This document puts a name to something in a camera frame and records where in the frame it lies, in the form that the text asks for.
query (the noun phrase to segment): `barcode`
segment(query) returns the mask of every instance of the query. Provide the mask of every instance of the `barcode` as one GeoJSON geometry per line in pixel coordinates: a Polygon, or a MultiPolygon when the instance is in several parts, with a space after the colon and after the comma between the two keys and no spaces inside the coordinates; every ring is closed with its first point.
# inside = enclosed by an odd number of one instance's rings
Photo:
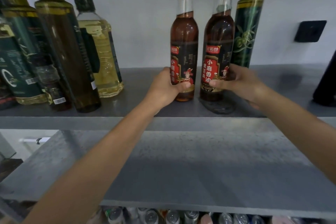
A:
{"type": "Polygon", "coordinates": [[[92,89],[95,90],[97,88],[95,81],[91,82],[92,89]]]}
{"type": "Polygon", "coordinates": [[[35,77],[35,78],[31,78],[31,79],[27,79],[26,80],[26,83],[28,84],[28,85],[30,85],[30,84],[33,84],[33,83],[36,83],[37,82],[37,78],[35,77]]]}
{"type": "Polygon", "coordinates": [[[64,102],[66,102],[65,98],[59,98],[59,99],[54,100],[54,104],[56,105],[64,103],[64,102]]]}

